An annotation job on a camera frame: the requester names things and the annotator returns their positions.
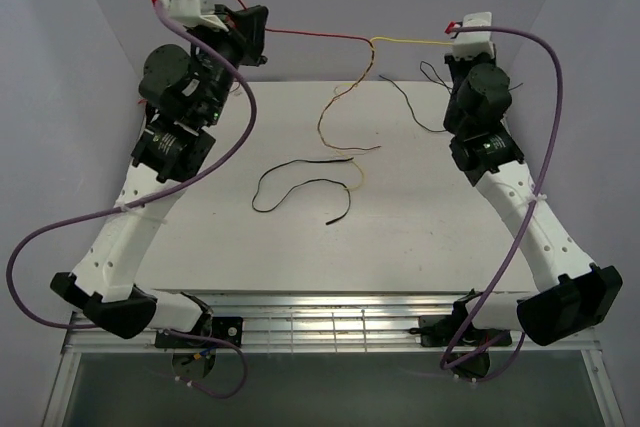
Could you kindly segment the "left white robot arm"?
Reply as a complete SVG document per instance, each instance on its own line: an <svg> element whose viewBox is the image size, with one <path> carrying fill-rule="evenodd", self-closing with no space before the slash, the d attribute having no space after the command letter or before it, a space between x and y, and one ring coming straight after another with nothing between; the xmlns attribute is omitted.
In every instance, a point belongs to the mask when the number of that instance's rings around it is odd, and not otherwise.
<svg viewBox="0 0 640 427"><path fill-rule="evenodd" d="M70 272L55 274L51 289L96 326L123 339L147 328L175 330L190 346L205 344L212 315L184 293L145 289L138 269L167 214L183 191L229 160L248 138L241 135L209 167L214 146L207 128L218 123L241 66L261 66L269 10L233 11L217 5L223 26L178 20L172 29L190 43L166 44L145 60L138 86L148 118L131 153L120 201L90 251Z"/></svg>

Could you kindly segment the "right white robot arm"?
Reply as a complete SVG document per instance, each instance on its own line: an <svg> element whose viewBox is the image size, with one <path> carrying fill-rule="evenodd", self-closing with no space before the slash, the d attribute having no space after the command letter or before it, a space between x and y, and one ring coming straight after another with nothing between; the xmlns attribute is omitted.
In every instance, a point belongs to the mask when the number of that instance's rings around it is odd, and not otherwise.
<svg viewBox="0 0 640 427"><path fill-rule="evenodd" d="M474 344L488 329L518 330L547 346L601 323L622 277L613 266L599 267L534 192L524 154L502 123L511 104L508 75L487 53L470 60L448 54L444 62L453 81L444 118L452 158L518 241L536 285L527 298L492 294L480 311L456 314L454 337Z"/></svg>

